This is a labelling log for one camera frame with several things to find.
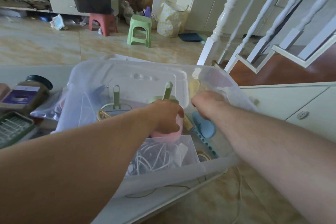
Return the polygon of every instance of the purple label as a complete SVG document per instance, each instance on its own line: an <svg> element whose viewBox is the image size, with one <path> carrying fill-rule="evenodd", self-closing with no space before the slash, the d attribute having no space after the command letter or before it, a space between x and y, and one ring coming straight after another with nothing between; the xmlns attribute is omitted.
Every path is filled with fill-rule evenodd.
<svg viewBox="0 0 336 224"><path fill-rule="evenodd" d="M37 91L31 90L12 90L2 103L26 105L32 101L36 93Z"/></svg>

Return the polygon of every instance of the plastic stool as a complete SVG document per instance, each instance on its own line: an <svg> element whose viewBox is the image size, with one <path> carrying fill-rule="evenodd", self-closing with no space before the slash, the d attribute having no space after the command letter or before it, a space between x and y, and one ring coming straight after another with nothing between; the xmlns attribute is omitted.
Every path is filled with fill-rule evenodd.
<svg viewBox="0 0 336 224"><path fill-rule="evenodd" d="M110 35L110 25L114 24L114 31L118 33L116 19L113 14L90 14L89 29L92 31L92 21L99 23L101 27L101 34L103 36Z"/></svg>
<svg viewBox="0 0 336 224"><path fill-rule="evenodd" d="M146 31L135 29L136 27L141 27ZM133 36L134 32L146 34L146 39L135 38ZM132 44L132 42L142 43L146 44L147 48L150 48L151 40L152 40L152 20L148 17L134 14L129 24L127 43L128 44Z"/></svg>

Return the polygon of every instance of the forearm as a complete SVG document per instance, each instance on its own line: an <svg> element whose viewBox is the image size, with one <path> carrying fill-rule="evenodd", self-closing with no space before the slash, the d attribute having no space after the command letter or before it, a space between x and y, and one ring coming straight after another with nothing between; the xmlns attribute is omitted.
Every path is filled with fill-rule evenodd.
<svg viewBox="0 0 336 224"><path fill-rule="evenodd" d="M147 112L138 108L1 150L0 173L7 175L0 222L90 223L155 129Z"/></svg>
<svg viewBox="0 0 336 224"><path fill-rule="evenodd" d="M285 121L217 103L210 116L235 151L313 223L335 222L336 144Z"/></svg>

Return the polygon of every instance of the person's left hand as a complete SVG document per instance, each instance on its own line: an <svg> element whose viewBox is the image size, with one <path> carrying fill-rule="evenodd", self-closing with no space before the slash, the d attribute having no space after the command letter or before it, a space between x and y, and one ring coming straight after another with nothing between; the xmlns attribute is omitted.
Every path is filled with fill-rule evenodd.
<svg viewBox="0 0 336 224"><path fill-rule="evenodd" d="M176 116L184 117L183 108L169 99L158 99L145 107L148 110L149 119L155 123L155 131L162 134L170 134L180 130L176 123Z"/></svg>

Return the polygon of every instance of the person's right arm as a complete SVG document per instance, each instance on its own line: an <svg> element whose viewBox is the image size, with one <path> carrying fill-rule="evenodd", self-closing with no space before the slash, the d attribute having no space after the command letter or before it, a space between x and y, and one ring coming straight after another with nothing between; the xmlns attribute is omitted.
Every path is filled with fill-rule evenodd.
<svg viewBox="0 0 336 224"><path fill-rule="evenodd" d="M336 223L336 143L282 120L233 107L215 92L191 102L237 154L312 223Z"/></svg>

